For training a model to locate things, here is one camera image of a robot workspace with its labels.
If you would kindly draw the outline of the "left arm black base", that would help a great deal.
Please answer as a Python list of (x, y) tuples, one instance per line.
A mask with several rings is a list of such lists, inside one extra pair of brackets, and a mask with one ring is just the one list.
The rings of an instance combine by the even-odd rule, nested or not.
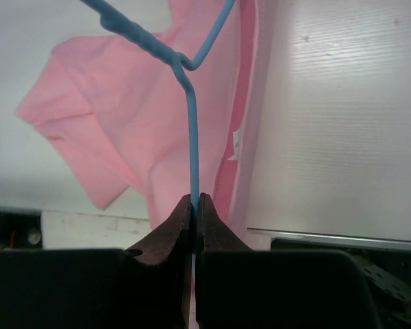
[(0, 250), (42, 248), (39, 210), (0, 207)]

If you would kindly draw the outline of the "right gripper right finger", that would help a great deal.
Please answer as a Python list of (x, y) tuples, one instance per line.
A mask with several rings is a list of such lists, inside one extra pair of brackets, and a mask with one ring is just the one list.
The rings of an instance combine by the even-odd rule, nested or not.
[(195, 235), (195, 311), (200, 328), (235, 328), (245, 300), (243, 257), (249, 248), (221, 220), (208, 194), (201, 194)]

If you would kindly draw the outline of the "pink t shirt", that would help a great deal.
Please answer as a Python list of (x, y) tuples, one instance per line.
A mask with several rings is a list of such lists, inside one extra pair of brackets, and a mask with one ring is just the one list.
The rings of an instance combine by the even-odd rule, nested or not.
[[(192, 59), (225, 2), (171, 1), (172, 26), (153, 35)], [(273, 1), (234, 2), (205, 60), (185, 71), (197, 100), (199, 190), (230, 221), (240, 174), (252, 170), (239, 151), (258, 120), (260, 56), (275, 12)], [(50, 141), (100, 209), (132, 187), (145, 196), (156, 226), (190, 193), (184, 89), (170, 66), (117, 34), (56, 46), (16, 115)]]

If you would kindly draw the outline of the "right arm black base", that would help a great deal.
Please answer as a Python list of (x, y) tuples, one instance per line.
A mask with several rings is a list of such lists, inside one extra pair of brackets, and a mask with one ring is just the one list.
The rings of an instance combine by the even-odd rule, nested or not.
[(249, 228), (251, 244), (333, 249), (358, 264), (375, 299), (384, 328), (411, 328), (411, 241)]

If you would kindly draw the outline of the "blue wire hanger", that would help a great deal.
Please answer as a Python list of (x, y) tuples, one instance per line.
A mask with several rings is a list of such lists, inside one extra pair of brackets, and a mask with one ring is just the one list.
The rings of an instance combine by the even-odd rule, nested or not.
[(220, 11), (206, 39), (192, 59), (165, 45), (153, 34), (142, 28), (139, 24), (129, 20), (124, 14), (120, 13), (106, 1), (90, 0), (84, 1), (83, 3), (99, 15), (100, 25), (104, 29), (134, 43), (149, 55), (170, 66), (178, 83), (184, 89), (188, 109), (190, 196), (192, 206), (197, 208), (200, 197), (197, 100), (194, 87), (185, 71), (198, 69), (205, 60), (235, 2), (225, 2), (223, 9)]

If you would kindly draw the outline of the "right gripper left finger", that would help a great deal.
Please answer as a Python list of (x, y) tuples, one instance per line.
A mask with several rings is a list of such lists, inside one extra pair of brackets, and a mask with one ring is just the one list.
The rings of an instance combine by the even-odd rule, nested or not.
[(137, 280), (134, 302), (148, 328), (187, 328), (192, 278), (192, 204), (183, 196), (169, 217), (128, 252)]

